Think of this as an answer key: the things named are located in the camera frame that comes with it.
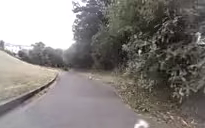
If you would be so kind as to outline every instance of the hillside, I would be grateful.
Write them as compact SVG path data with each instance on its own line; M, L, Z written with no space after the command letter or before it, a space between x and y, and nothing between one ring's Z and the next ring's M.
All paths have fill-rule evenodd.
M0 102L48 83L56 72L0 51Z

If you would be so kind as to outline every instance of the sky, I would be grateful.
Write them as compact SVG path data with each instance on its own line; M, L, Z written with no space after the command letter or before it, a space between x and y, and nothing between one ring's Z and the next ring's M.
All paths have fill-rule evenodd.
M74 19L72 0L0 0L0 40L67 49Z

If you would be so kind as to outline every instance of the curb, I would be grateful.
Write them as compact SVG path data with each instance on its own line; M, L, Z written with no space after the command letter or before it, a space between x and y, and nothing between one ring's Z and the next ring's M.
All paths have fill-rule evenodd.
M51 84L53 84L57 80L58 76L59 76L59 74L57 74L55 76L55 78L53 80L51 80L48 84L46 84L42 87L39 87L33 91L27 92L21 96L15 97L9 101L0 103L0 116L7 113L8 111L13 110L14 108L18 107L24 101L30 99L31 97L33 97L34 95L36 95L40 91L44 90L45 88L48 88Z

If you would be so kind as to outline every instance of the dry grass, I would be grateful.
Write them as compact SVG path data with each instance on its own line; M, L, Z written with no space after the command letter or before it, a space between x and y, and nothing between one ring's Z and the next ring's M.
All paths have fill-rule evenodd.
M47 84L56 73L0 51L0 102Z
M139 114L166 123L170 128L194 128L193 120L183 117L178 104L169 99L168 90L150 92L135 85L131 79L111 72L89 71L80 74L113 85L122 100Z

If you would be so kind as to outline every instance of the dirt shoulder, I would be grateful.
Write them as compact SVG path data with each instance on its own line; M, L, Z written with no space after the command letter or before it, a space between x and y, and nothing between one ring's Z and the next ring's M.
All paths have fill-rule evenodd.
M185 116L179 105L167 96L168 90L150 92L134 82L111 72L80 72L92 80L103 81L115 87L117 94L138 114L143 114L170 128L195 128L196 121Z

